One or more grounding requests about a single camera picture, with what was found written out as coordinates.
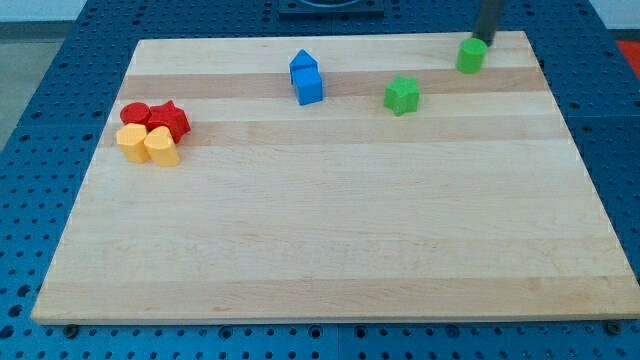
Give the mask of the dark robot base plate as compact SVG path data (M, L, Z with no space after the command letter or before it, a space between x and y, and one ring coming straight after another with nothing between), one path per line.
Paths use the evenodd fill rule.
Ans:
M383 15L383 0L278 0L279 19Z

